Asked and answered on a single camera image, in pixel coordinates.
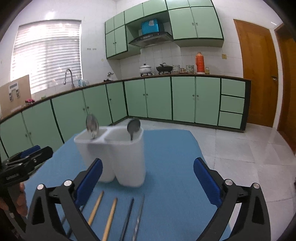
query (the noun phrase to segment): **window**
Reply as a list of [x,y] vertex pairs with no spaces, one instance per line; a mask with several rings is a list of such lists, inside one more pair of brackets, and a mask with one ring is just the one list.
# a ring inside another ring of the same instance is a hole
[[66,69],[82,79],[81,21],[49,20],[21,25],[11,59],[10,81],[29,75],[31,93],[63,84]]

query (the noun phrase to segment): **black range hood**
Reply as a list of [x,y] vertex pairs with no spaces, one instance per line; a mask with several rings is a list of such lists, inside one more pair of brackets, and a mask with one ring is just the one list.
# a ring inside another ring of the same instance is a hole
[[174,39],[168,32],[155,32],[137,37],[131,41],[130,44],[145,48],[172,41],[174,41]]

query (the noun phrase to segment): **spoon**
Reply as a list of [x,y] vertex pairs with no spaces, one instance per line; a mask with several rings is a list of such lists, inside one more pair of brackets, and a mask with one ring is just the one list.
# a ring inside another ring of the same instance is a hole
[[99,123],[93,114],[88,114],[86,117],[86,129],[88,132],[92,133],[93,139],[95,139],[99,133]]
[[141,122],[137,119],[133,119],[128,123],[127,130],[131,135],[131,141],[133,140],[134,132],[139,131],[140,127],[141,127]]

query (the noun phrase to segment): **faucet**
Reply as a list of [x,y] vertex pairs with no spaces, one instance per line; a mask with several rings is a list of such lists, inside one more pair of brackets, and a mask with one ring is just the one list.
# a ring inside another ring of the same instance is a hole
[[65,72],[65,81],[64,81],[64,85],[66,84],[66,77],[67,77],[67,72],[68,70],[70,71],[70,74],[71,74],[71,82],[72,82],[72,89],[74,89],[74,83],[73,83],[73,75],[72,75],[72,71],[70,69],[67,69],[66,72]]

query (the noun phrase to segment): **blue table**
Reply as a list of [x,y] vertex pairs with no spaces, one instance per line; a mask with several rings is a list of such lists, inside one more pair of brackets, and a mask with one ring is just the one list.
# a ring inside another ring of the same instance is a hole
[[[80,171],[86,169],[73,139],[57,150],[26,182],[28,206],[38,184],[58,186],[67,179],[73,180]],[[203,158],[196,139],[190,131],[185,130],[145,131],[144,148],[147,173],[143,186],[123,187],[117,180],[98,183],[84,208],[85,219],[88,220],[99,194],[104,190],[105,194],[91,226],[102,239],[112,201],[117,197],[108,240],[118,240],[131,198],[134,197],[125,238],[131,240],[142,195],[145,194],[137,240],[196,240],[217,209],[210,204],[193,171],[195,158]],[[62,217],[64,213],[61,205],[57,206]],[[69,229],[68,223],[65,223],[64,228],[66,231]],[[227,226],[221,240],[229,235],[230,228]]]

